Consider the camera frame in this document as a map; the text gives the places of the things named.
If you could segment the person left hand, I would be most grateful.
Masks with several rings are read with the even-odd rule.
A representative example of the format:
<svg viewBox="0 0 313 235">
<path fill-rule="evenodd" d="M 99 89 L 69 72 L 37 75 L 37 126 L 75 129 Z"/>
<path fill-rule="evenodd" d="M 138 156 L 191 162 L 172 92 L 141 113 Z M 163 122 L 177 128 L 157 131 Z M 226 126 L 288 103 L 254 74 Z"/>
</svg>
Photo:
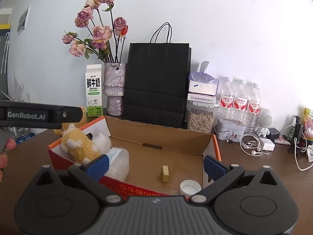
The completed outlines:
<svg viewBox="0 0 313 235">
<path fill-rule="evenodd" d="M 9 138 L 7 144 L 5 145 L 6 150 L 12 150 L 16 147 L 16 142 L 12 139 Z M 3 169 L 7 166 L 8 164 L 8 156 L 5 151 L 1 152 L 0 154 L 0 183 L 4 179 L 4 171 Z"/>
</svg>

